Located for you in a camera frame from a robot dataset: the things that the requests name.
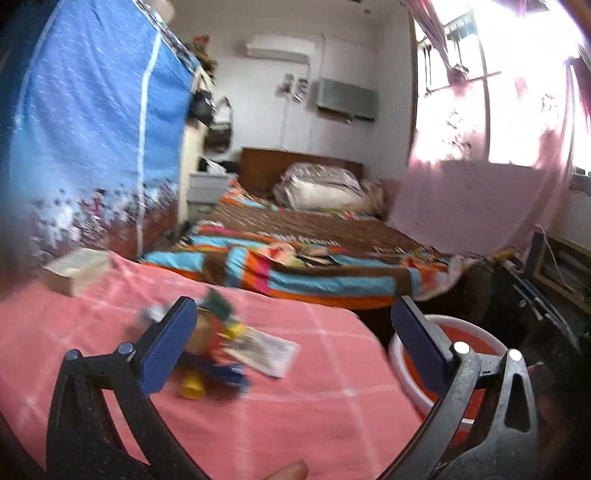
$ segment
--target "cardboard box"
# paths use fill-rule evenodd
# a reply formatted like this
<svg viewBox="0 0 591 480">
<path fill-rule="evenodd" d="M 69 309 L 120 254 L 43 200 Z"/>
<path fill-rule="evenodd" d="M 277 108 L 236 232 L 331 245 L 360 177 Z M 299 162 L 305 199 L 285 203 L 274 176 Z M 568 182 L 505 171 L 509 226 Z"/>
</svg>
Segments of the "cardboard box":
<svg viewBox="0 0 591 480">
<path fill-rule="evenodd" d="M 109 252 L 77 248 L 43 267 L 41 276 L 50 290 L 76 297 L 110 269 Z"/>
</svg>

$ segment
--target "window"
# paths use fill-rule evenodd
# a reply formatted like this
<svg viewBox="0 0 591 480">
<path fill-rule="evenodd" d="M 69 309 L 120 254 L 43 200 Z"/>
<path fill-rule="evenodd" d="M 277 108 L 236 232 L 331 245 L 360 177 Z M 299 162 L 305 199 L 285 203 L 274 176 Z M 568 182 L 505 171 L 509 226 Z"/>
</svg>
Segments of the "window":
<svg viewBox="0 0 591 480">
<path fill-rule="evenodd" d="M 486 117 L 486 125 L 476 129 L 482 129 L 485 138 L 484 156 L 492 163 L 532 165 L 538 157 L 537 131 L 543 126 L 529 119 L 546 110 L 548 119 L 553 113 L 551 104 L 566 101 L 566 65 L 569 57 L 579 56 L 583 36 L 557 0 L 545 0 L 544 4 L 528 0 L 524 19 L 494 2 L 433 0 L 433 6 L 444 23 L 450 64 L 464 67 L 473 81 L 472 90 L 482 92 L 472 98 L 483 96 L 478 103 L 484 105 L 481 115 Z M 421 99 L 428 92 L 448 87 L 449 82 L 439 53 L 418 25 L 416 32 Z M 520 76 L 528 79 L 528 102 L 516 93 L 514 80 Z M 591 155 L 583 152 L 590 151 L 591 140 L 584 115 L 576 111 L 575 117 L 573 162 L 588 172 Z"/>
</svg>

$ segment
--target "pillow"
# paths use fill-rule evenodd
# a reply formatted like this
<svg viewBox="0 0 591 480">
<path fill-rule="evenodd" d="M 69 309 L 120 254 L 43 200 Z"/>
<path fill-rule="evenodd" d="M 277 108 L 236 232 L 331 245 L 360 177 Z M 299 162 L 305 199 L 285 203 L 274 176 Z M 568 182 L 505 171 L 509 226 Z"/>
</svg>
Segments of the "pillow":
<svg viewBox="0 0 591 480">
<path fill-rule="evenodd" d="M 313 183 L 292 179 L 277 185 L 276 193 L 287 206 L 296 210 L 342 210 L 356 213 L 372 213 L 372 202 L 363 191 L 349 187 Z"/>
<path fill-rule="evenodd" d="M 281 177 L 283 182 L 292 179 L 323 183 L 331 185 L 342 185 L 361 192 L 361 186 L 349 170 L 340 167 L 327 167 L 317 163 L 294 163 Z"/>
</svg>

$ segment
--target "cable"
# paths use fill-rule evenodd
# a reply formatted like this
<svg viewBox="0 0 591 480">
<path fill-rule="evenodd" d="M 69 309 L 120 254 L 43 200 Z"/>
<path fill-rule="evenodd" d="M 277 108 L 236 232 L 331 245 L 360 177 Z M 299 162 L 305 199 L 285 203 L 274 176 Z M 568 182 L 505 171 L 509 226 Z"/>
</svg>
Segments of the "cable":
<svg viewBox="0 0 591 480">
<path fill-rule="evenodd" d="M 544 241 L 546 242 L 546 245 L 548 246 L 548 250 L 550 251 L 550 255 L 552 255 L 552 261 L 554 262 L 554 266 L 556 267 L 556 270 L 558 271 L 558 275 L 560 276 L 560 281 L 562 282 L 563 287 L 568 289 L 571 293 L 574 293 L 575 289 L 570 287 L 564 280 L 564 277 L 562 275 L 562 270 L 558 266 L 558 262 L 556 261 L 556 257 L 554 256 L 554 252 L 552 251 L 552 247 L 550 246 L 550 242 L 548 242 L 548 235 L 546 234 L 546 230 L 544 230 L 544 227 L 542 227 L 541 225 L 536 225 L 536 227 L 539 228 L 540 230 L 542 230 L 542 235 L 544 235 Z"/>
</svg>

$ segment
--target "nightstand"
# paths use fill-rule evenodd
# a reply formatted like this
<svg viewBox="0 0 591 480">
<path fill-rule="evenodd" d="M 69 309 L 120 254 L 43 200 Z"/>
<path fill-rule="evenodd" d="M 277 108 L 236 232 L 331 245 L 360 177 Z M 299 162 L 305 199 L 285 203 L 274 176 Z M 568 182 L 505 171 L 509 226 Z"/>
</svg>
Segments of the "nightstand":
<svg viewBox="0 0 591 480">
<path fill-rule="evenodd" d="M 232 173 L 212 174 L 205 171 L 190 173 L 187 190 L 189 222 L 203 220 L 235 179 L 236 175 Z"/>
<path fill-rule="evenodd" d="M 209 215 L 213 207 L 210 203 L 189 202 L 189 223 L 197 223 Z"/>
</svg>

